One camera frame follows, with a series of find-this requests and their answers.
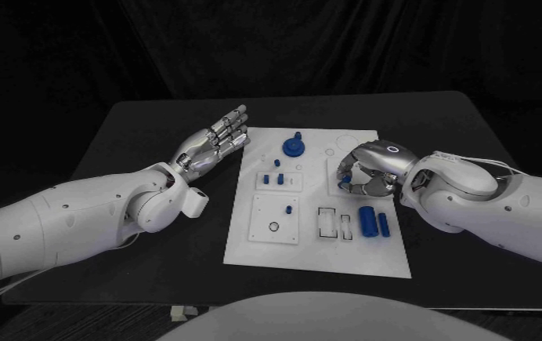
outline dark table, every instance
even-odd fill
[[[245,100],[123,102],[113,108],[74,179],[167,161],[183,139],[238,106],[257,127],[376,129],[420,157],[434,150],[512,158],[470,102],[454,92]],[[195,185],[211,197],[199,219],[180,216],[126,249],[55,268],[7,292],[7,303],[162,303],[216,306],[274,292],[333,291],[434,308],[542,308],[542,263],[469,232],[447,234],[395,204],[412,279],[222,264],[242,154]]]

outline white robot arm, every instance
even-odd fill
[[[493,177],[469,161],[519,172]],[[372,177],[352,184],[359,162]],[[449,233],[469,230],[486,242],[542,262],[542,178],[499,161],[466,158],[437,151],[421,160],[398,144],[362,144],[338,169],[339,187],[353,194],[388,196],[402,184],[401,204],[414,208],[431,226]]]
[[[64,183],[2,208],[0,279],[114,249],[165,229],[180,212],[199,217],[209,198],[189,183],[250,143],[245,110],[192,135],[167,164]]]

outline dark background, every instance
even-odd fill
[[[535,0],[0,0],[0,205],[68,180],[121,100],[459,90],[542,174],[541,19]]]

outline peg board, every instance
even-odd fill
[[[283,152],[283,143],[296,132],[301,132],[304,153],[291,158]],[[411,278],[392,197],[350,195],[336,189],[339,162],[361,143],[378,139],[376,131],[250,128],[248,135],[252,142],[242,153],[224,263]],[[263,172],[270,177],[268,189],[263,189],[265,186],[260,183]],[[303,183],[293,187],[293,191],[276,189],[274,178],[280,173],[284,177],[287,173],[301,174],[297,177]],[[355,170],[353,183],[366,179],[365,174]],[[270,204],[267,210],[260,210],[263,207],[255,205],[257,196]],[[299,199],[290,215],[283,211],[287,197]],[[389,238],[362,236],[358,216],[362,206],[372,206],[376,213],[387,213]],[[336,210],[338,238],[319,236],[319,208]],[[258,218],[255,212],[265,213],[265,219]],[[352,241],[342,240],[342,215],[350,216]],[[270,228],[268,221],[277,222],[283,236],[287,235],[291,241],[297,238],[294,242],[284,242],[283,236],[274,234],[271,229],[277,225]]]

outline white cable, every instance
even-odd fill
[[[43,269],[43,270],[38,270],[36,272],[33,272],[32,274],[29,274],[25,278],[22,278],[19,281],[16,281],[15,283],[6,285],[3,288],[0,288],[0,296],[3,294],[6,294],[6,291],[10,290],[12,288],[15,288],[22,282],[25,282],[26,280],[29,280],[32,277],[36,277],[39,274],[42,274],[43,272],[46,272],[51,268],[48,269]]]
[[[133,245],[133,243],[137,241],[137,239],[139,239],[139,233],[136,234],[136,238],[130,241],[130,243],[127,245],[121,245],[117,248],[111,248],[110,251],[114,251],[116,249],[123,249],[123,248],[130,247]]]
[[[518,172],[519,174],[523,174],[523,175],[529,176],[529,174],[526,172],[519,171],[518,169],[515,169],[513,167],[510,167],[508,163],[505,163],[502,161],[496,161],[495,159],[463,157],[463,156],[456,155],[456,154],[450,154],[450,153],[447,153],[447,154],[451,155],[456,158],[464,159],[466,161],[482,162],[482,163],[487,163],[489,165],[496,165],[499,167],[503,167],[505,169],[510,170],[512,174],[513,174],[513,172]]]

